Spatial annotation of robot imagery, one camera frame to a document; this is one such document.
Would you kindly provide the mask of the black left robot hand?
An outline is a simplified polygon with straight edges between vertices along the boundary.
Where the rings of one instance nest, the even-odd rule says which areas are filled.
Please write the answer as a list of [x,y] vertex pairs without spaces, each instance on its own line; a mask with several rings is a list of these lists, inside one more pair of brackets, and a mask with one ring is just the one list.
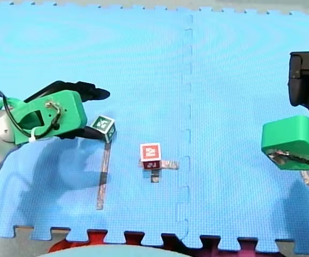
[[[41,90],[31,95],[30,97],[26,98],[24,102],[28,103],[34,99],[50,95],[52,93],[57,93],[62,90],[72,90],[78,92],[80,94],[82,102],[104,100],[110,96],[110,92],[108,90],[96,88],[94,84],[88,82],[79,81],[73,83],[58,80],[42,88]],[[88,126],[85,126],[84,128],[78,128],[66,133],[62,133],[57,137],[61,139],[74,139],[78,137],[85,139],[98,139],[107,141],[106,134]]]

